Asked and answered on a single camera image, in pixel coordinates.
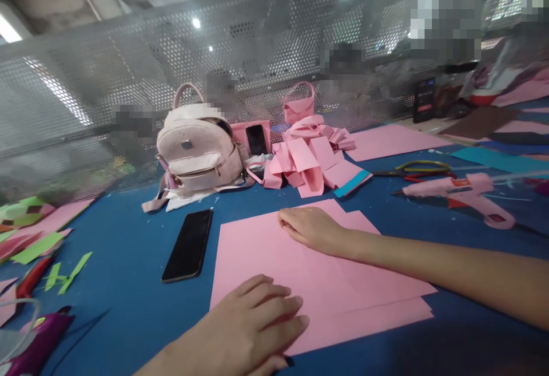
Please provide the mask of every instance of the blue tabletop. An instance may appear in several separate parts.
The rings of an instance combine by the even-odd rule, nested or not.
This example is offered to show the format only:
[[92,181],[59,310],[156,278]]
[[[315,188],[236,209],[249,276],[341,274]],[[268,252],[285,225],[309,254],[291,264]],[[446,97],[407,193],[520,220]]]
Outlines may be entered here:
[[[448,155],[458,148],[438,149],[444,154],[422,151],[358,164],[369,171],[387,170],[415,159],[474,165]],[[476,171],[456,173],[464,176],[468,172]],[[347,212],[360,210],[385,235],[549,260],[546,237],[517,228],[492,229],[470,209],[448,210],[445,205],[390,195],[407,184],[397,178],[374,177],[340,203]],[[303,200],[291,187],[266,190],[255,185],[170,213],[143,214],[140,204],[156,192],[157,186],[151,185],[112,193],[72,223],[75,230],[58,257],[61,274],[70,273],[83,254],[93,254],[65,295],[58,296],[56,290],[35,292],[43,313],[71,305],[76,317],[49,359],[44,376],[131,375],[208,312],[222,223],[335,197],[327,192]],[[541,221],[542,228],[549,224],[542,218],[548,214],[548,198],[522,191],[517,185],[498,185],[493,195],[500,196],[493,200],[502,207],[520,211],[526,222]],[[208,208],[213,208],[214,214],[202,274],[162,284],[160,277],[185,216]],[[26,270],[25,266],[5,265],[0,268],[0,279]],[[547,333],[442,288],[424,299],[432,307],[434,319],[301,354],[293,358],[295,367],[283,374],[474,374],[524,360],[547,360]],[[30,315],[31,308],[26,307],[7,328],[20,328]]]

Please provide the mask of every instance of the backpack handle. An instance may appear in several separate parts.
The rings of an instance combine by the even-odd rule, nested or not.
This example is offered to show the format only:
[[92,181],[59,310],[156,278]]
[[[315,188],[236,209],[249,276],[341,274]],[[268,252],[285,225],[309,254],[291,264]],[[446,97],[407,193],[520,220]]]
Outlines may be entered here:
[[198,91],[198,89],[194,86],[194,84],[184,83],[177,89],[176,95],[173,96],[172,110],[175,110],[176,108],[179,107],[179,99],[181,98],[181,95],[183,94],[183,92],[185,90],[187,90],[187,88],[192,88],[198,94],[198,96],[200,97],[200,101],[202,101],[202,103],[204,103],[204,98],[202,97],[202,93],[200,93],[200,91]]

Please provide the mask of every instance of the yellow scissor handle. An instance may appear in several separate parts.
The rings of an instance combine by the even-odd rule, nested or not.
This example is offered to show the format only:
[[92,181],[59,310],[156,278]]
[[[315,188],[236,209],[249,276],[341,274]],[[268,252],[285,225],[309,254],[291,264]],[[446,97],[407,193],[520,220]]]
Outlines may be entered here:
[[[419,164],[426,164],[432,167],[426,167],[426,168],[410,167],[410,166],[419,165]],[[441,172],[441,171],[450,171],[450,169],[451,167],[448,164],[442,163],[441,161],[432,161],[432,160],[410,161],[406,164],[403,164],[395,168],[395,170],[402,170],[405,173],[434,173],[434,172]]]

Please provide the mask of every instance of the perforated metal panel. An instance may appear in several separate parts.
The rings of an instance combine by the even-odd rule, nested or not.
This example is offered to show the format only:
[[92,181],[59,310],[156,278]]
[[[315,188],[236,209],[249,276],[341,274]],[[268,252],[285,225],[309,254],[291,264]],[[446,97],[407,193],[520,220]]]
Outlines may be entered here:
[[[499,0],[474,2],[490,17]],[[301,80],[314,83],[316,111],[333,126],[354,131],[407,117],[413,83],[438,71],[409,58],[417,3],[196,0],[4,46],[0,192],[81,199],[155,180],[154,132],[132,136],[133,124],[117,122],[113,110],[153,106],[161,128],[187,81],[231,122],[270,120],[274,140],[286,128],[281,99]],[[347,69],[332,62],[338,43],[353,43],[359,55]]]

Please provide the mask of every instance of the mini backpack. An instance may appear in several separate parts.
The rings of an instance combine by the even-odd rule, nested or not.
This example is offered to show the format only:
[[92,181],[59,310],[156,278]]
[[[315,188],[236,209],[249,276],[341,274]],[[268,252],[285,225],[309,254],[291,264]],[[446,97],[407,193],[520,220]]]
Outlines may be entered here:
[[[192,88],[201,104],[179,107],[184,90]],[[232,130],[220,110],[204,103],[204,98],[191,83],[176,91],[173,109],[159,131],[157,159],[166,170],[158,198],[143,203],[143,211],[161,208],[167,199],[164,189],[183,187],[186,192],[232,185],[242,176],[240,151],[232,139]]]

